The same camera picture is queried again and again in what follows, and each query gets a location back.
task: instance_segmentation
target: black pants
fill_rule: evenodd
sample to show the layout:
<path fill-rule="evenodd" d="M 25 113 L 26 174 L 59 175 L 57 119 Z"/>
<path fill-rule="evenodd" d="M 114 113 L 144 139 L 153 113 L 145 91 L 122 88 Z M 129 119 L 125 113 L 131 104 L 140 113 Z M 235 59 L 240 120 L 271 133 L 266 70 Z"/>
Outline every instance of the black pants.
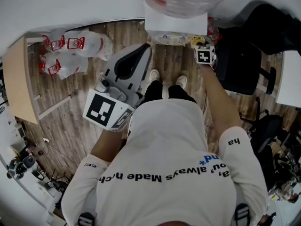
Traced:
<path fill-rule="evenodd" d="M 144 100 L 140 103 L 140 105 L 144 104 L 145 102 L 153 101 L 153 100 L 162 100 L 162 90 L 163 85 L 160 81 L 153 81 L 150 86 L 147 88 Z M 182 99 L 182 100 L 189 100 L 194 103 L 196 101 L 190 97 L 185 90 L 181 88 L 179 85 L 173 85 L 168 88 L 169 98 L 170 99 Z"/>

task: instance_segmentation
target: shoe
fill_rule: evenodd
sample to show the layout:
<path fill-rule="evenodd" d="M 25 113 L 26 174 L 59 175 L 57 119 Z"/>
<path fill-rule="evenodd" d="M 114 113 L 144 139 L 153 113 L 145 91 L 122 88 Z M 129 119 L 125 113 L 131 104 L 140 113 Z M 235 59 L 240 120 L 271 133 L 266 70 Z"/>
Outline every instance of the shoe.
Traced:
<path fill-rule="evenodd" d="M 160 81 L 160 74 L 156 69 L 152 69 L 150 73 L 150 82 L 152 83 L 153 81 Z"/>
<path fill-rule="evenodd" d="M 181 86 L 182 89 L 185 89 L 187 85 L 187 77 L 185 75 L 181 75 L 175 84 Z"/>

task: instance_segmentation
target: shirt sleeve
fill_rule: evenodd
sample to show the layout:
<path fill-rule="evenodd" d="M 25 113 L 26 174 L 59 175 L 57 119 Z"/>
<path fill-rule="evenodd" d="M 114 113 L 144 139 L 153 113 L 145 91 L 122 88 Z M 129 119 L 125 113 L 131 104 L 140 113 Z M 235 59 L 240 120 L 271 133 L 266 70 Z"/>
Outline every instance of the shirt sleeve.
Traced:
<path fill-rule="evenodd" d="M 228 166 L 233 182 L 239 184 L 248 202 L 250 225 L 256 225 L 266 212 L 268 192 L 250 139 L 241 127 L 232 127 L 221 135 L 219 148 L 220 157 Z"/>
<path fill-rule="evenodd" d="M 108 162 L 90 154 L 81 161 L 62 200 L 62 212 L 69 226 L 77 224 L 87 195 L 97 186 L 107 167 Z"/>

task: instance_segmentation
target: white shoe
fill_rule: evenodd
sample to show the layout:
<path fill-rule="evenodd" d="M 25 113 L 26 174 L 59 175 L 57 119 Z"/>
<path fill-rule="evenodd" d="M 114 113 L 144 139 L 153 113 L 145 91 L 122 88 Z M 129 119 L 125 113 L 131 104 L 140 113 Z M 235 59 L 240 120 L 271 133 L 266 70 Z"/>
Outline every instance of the white shoe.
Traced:
<path fill-rule="evenodd" d="M 185 89 L 187 85 L 187 77 L 185 75 L 181 75 L 175 84 L 181 86 L 182 89 Z"/>
<path fill-rule="evenodd" d="M 159 81 L 159 80 L 160 80 L 159 71 L 156 69 L 152 69 L 150 73 L 150 82 L 152 83 L 153 81 Z"/>

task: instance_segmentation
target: desk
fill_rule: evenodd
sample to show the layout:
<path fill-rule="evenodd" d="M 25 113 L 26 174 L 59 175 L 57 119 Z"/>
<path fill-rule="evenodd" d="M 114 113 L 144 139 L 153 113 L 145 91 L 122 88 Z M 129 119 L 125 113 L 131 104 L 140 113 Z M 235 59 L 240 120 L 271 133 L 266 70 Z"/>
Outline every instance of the desk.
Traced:
<path fill-rule="evenodd" d="M 39 120 L 44 116 L 71 99 L 71 96 L 68 96 L 43 113 L 38 114 L 35 100 L 39 98 L 39 96 L 33 96 L 25 36 L 20 38 L 4 54 L 3 76 L 11 113 L 26 121 L 38 124 Z"/>
<path fill-rule="evenodd" d="M 297 51 L 285 51 L 276 103 L 301 107 L 300 88 L 301 56 Z"/>

